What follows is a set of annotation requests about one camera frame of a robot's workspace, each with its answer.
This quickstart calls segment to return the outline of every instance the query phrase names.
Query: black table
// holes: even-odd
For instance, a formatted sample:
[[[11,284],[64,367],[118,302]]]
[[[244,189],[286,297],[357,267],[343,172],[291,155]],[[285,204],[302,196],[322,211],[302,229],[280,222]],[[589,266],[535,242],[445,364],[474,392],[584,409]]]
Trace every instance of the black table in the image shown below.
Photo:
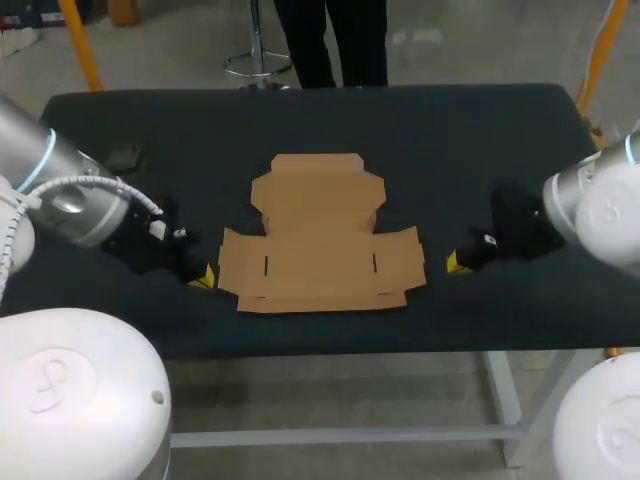
[[[140,329],[165,358],[640,344],[638,284],[577,248],[446,275],[468,226],[489,224],[493,184],[540,188],[594,151],[558,86],[73,94],[53,98],[43,119],[99,161],[118,145],[140,144],[149,165],[138,186],[179,200],[214,265],[225,226],[259,233],[251,180],[277,153],[357,152],[385,179],[378,230],[418,226],[429,286],[399,310],[242,314],[231,294],[182,287],[164,272],[135,276],[39,229],[4,314],[99,310]]]

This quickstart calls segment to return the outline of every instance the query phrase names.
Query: concrete floor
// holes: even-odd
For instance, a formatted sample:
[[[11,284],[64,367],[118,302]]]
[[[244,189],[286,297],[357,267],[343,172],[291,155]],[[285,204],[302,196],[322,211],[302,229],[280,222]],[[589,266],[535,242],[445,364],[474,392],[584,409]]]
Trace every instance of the concrete floor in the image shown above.
[[[392,84],[557,82],[575,92],[608,0],[390,0]],[[285,51],[264,2],[269,46]],[[144,22],[89,28],[108,89],[235,88],[225,57],[248,47],[242,0],[149,0]],[[337,59],[335,41],[328,43]],[[640,12],[634,5],[597,92],[591,117],[610,139],[640,117]],[[293,73],[283,76],[295,86]],[[34,114],[49,97],[86,85],[68,35],[44,32],[0,61],[0,88]],[[526,399],[549,352],[511,355]],[[404,354],[211,361],[168,365],[177,431],[487,422],[476,354]],[[553,480],[549,446],[517,473],[491,442],[182,450],[172,478]]]

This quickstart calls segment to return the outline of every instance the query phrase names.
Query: white cable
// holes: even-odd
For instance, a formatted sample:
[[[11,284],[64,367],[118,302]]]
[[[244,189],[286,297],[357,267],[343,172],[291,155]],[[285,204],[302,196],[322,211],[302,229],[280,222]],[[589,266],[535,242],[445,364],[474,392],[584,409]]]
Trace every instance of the white cable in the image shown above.
[[[140,190],[136,190],[132,186],[127,185],[120,180],[91,175],[62,177],[51,180],[33,189],[27,195],[27,197],[40,198],[43,193],[48,192],[49,190],[63,187],[65,185],[93,186],[100,187],[105,190],[115,190],[118,194],[127,194],[135,200],[138,200],[153,215],[162,215],[163,213],[162,209],[158,207],[158,205],[153,203],[153,201]],[[13,217],[11,217],[11,220],[9,220],[9,227],[7,228],[7,233],[4,237],[2,257],[0,258],[0,305],[2,304],[2,298],[4,297],[7,280],[9,279],[9,270],[11,269],[11,259],[13,256],[13,242],[18,231],[20,220],[22,220],[22,217],[24,217],[28,209],[28,202],[25,201],[19,203],[19,205],[16,207],[15,214],[13,215]]]
[[[593,36],[593,40],[591,41],[591,48],[589,49],[589,57],[587,59],[587,71],[584,75],[584,82],[582,84],[582,93],[580,96],[582,96],[582,94],[586,92],[587,83],[589,83],[589,70],[591,70],[591,57],[593,57],[593,51],[596,49],[596,43],[598,42],[598,38],[600,38],[600,34],[602,33],[602,30],[604,29],[604,26],[607,24],[607,20],[609,19],[609,15],[611,15],[611,11],[613,10],[613,5],[615,4],[615,2],[616,0],[610,0],[609,6],[607,7],[607,11],[605,12],[604,17],[602,18],[602,22],[600,22],[600,25],[596,30],[596,34]]]

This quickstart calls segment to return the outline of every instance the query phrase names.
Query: cardboard box blank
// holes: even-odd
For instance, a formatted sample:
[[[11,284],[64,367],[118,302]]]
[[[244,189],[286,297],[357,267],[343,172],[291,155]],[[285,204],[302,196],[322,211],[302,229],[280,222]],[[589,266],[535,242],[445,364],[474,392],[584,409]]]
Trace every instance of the cardboard box blank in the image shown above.
[[[355,154],[278,155],[253,181],[266,236],[225,229],[218,286],[238,310],[275,313],[406,305],[426,283],[415,227],[373,234],[383,180]]]

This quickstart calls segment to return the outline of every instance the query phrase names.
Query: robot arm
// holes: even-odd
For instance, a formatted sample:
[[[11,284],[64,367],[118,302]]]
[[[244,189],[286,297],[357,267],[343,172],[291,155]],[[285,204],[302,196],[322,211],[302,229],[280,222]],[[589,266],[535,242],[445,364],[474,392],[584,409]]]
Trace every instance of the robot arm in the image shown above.
[[[3,96],[0,145],[5,198],[10,197],[7,182],[18,195],[33,197],[40,189],[42,202],[32,215],[39,223],[76,245],[100,247],[135,273],[167,269],[182,283],[213,286],[211,268],[190,251],[197,238],[178,226],[174,205],[160,209],[153,202],[145,205],[132,199],[132,190],[117,188],[116,182],[122,182],[105,167]],[[52,184],[77,176],[87,181]],[[43,189],[44,185],[54,188]],[[4,203],[6,210],[11,201]]]
[[[449,256],[450,273],[500,259],[530,261],[566,244],[640,275],[640,132],[550,177],[539,193],[518,185],[491,192],[493,225]]]

